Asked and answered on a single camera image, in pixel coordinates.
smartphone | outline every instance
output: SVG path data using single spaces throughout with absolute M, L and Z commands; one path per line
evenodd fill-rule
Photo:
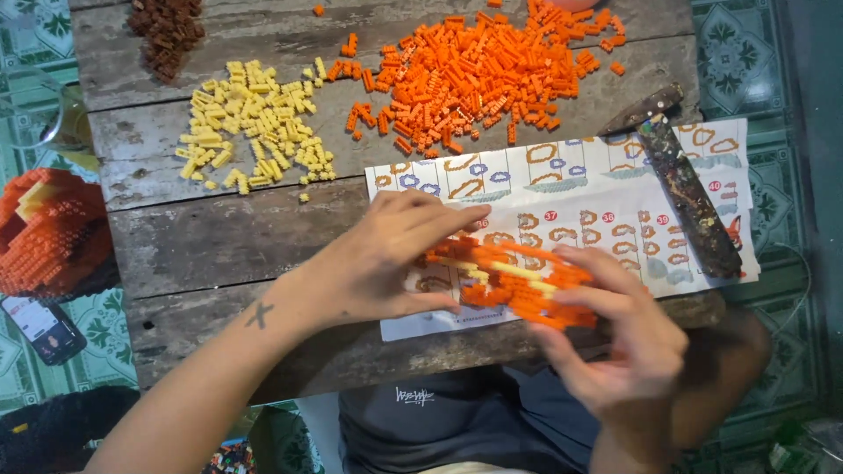
M 8 296 L 0 307 L 18 325 L 46 365 L 63 364 L 88 345 L 88 340 L 58 305 Z

fox illustration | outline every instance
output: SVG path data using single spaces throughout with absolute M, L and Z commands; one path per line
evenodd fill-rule
M 744 243 L 740 239 L 740 216 L 737 216 L 731 224 L 726 228 L 726 233 L 729 234 L 729 239 L 732 240 L 732 245 L 735 250 L 741 251 L 744 248 Z

wooden table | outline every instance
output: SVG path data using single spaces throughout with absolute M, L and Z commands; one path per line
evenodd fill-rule
M 300 172 L 278 186 L 240 197 L 207 191 L 179 178 L 172 153 L 189 118 L 191 91 L 223 78 L 226 61 L 260 59 L 278 81 L 299 78 L 321 56 L 331 64 L 349 33 L 359 36 L 358 58 L 377 67 L 383 44 L 394 44 L 421 23 L 485 8 L 485 0 L 348 0 L 311 13 L 313 0 L 206 0 L 200 18 L 207 38 L 171 86 L 140 66 L 140 38 L 126 27 L 128 2 L 71 0 L 80 82 L 101 157 L 103 193 L 126 290 L 126 314 L 138 382 L 148 388 L 215 335 L 279 274 L 307 260 L 349 229 L 368 204 L 363 167 L 405 161 L 392 140 L 367 134 L 359 143 L 343 132 L 354 100 L 371 100 L 359 82 L 339 80 L 317 89 L 319 113 L 307 124 L 332 150 L 340 179 L 308 187 L 298 203 Z M 626 46 L 612 53 L 623 78 L 602 67 L 581 82 L 577 100 L 560 101 L 562 126 L 548 135 L 518 131 L 519 144 L 591 136 L 631 102 L 671 81 L 687 93 L 677 123 L 699 121 L 694 30 L 687 0 L 609 0 L 626 23 Z M 523 25 L 526 4 L 504 3 Z M 595 46 L 587 37 L 577 47 Z M 493 127 L 465 152 L 506 147 L 506 127 Z M 251 159 L 242 137 L 235 160 Z M 719 294 L 671 299 L 668 312 L 684 326 L 705 325 L 722 312 Z M 597 344 L 575 336 L 579 347 Z M 255 393 L 253 402 L 336 391 L 537 354 L 521 321 L 383 343 L 378 323 L 325 331 L 290 354 Z

hammer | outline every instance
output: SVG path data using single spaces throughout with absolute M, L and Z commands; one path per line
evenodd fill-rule
M 633 127 L 636 129 L 650 164 L 700 261 L 702 272 L 709 277 L 737 277 L 742 264 L 740 255 L 664 115 L 682 97 L 679 83 L 672 83 L 627 107 L 598 135 L 602 137 Z

hammer head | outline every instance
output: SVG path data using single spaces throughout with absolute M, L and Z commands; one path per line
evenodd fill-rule
M 682 88 L 679 83 L 672 83 L 657 93 L 639 100 L 622 111 L 597 133 L 599 137 L 614 135 L 627 128 L 635 127 L 659 112 L 673 107 L 682 100 Z

